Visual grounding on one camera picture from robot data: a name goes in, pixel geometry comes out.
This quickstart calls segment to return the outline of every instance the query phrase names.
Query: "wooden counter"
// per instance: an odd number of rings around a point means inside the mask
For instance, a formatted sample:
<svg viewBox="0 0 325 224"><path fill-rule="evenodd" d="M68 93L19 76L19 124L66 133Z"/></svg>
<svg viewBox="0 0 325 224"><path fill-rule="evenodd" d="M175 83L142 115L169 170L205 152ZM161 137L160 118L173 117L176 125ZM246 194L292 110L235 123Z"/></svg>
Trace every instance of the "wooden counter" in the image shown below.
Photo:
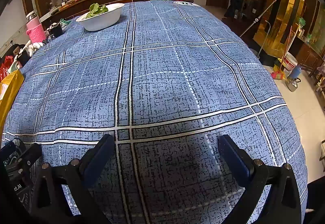
<svg viewBox="0 0 325 224"><path fill-rule="evenodd" d="M67 7L63 7L59 12L53 14L45 21L43 21L42 25L46 29L51 25L51 22L58 22L60 19L70 20L76 16L80 16L89 10L89 7L93 3L98 3L99 5L103 5L109 2L122 2L128 3L132 1L144 1L144 0L81 0L74 4L71 4Z"/></svg>
<svg viewBox="0 0 325 224"><path fill-rule="evenodd" d="M312 70L314 67L319 67L324 62L321 55L299 37L295 38L289 49L289 53L296 58L298 64L305 70Z"/></svg>

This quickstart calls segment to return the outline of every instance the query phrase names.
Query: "blue bottle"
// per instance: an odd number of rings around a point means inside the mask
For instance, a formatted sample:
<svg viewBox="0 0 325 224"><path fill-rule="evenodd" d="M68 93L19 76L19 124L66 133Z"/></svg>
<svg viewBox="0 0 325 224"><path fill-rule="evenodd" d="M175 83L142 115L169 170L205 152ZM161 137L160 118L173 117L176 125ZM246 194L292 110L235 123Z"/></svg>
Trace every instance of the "blue bottle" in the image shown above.
<svg viewBox="0 0 325 224"><path fill-rule="evenodd" d="M300 75L300 72L301 72L301 65L295 66L291 74L288 76L288 79L296 79Z"/></svg>

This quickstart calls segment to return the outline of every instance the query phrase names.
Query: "screw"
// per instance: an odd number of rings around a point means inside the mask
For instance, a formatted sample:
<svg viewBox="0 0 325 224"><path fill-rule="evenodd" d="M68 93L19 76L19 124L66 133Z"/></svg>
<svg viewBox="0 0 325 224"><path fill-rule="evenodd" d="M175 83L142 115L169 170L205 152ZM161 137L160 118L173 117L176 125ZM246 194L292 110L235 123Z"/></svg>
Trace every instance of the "screw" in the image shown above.
<svg viewBox="0 0 325 224"><path fill-rule="evenodd" d="M79 159L73 159L71 162L70 162L71 165L73 166L76 166L79 164Z"/></svg>
<svg viewBox="0 0 325 224"><path fill-rule="evenodd" d="M291 165L290 164L288 164L288 163L285 163L285 164L283 164L284 165L284 167L285 168L287 168L288 170L290 170L291 169Z"/></svg>
<svg viewBox="0 0 325 224"><path fill-rule="evenodd" d="M46 169L46 168L48 168L48 166L49 166L48 163L44 163L44 164L42 164L42 169Z"/></svg>
<svg viewBox="0 0 325 224"><path fill-rule="evenodd" d="M254 163L258 166L261 166L263 164L263 161L261 159L254 159Z"/></svg>

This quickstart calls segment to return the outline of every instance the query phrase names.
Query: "yellow bag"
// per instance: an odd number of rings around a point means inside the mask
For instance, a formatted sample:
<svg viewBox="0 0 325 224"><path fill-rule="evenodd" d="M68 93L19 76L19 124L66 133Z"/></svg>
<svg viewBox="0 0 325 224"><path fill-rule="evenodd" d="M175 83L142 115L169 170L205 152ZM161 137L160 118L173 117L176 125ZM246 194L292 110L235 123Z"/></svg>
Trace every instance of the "yellow bag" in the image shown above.
<svg viewBox="0 0 325 224"><path fill-rule="evenodd" d="M7 75L0 83L0 132L3 131L5 119L11 109L16 95L24 82L24 77L19 70Z"/></svg>

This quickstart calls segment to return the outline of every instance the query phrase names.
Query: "paint bucket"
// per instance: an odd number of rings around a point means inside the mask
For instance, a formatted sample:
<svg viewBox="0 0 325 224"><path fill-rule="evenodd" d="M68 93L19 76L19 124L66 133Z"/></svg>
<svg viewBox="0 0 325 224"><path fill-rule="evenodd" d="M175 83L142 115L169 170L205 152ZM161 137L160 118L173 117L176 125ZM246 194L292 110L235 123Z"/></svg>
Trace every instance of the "paint bucket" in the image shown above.
<svg viewBox="0 0 325 224"><path fill-rule="evenodd" d="M289 52L286 54L284 58L284 63L285 63L285 68L288 71L292 71L295 68L295 66L298 65L298 62L295 59L295 57Z"/></svg>

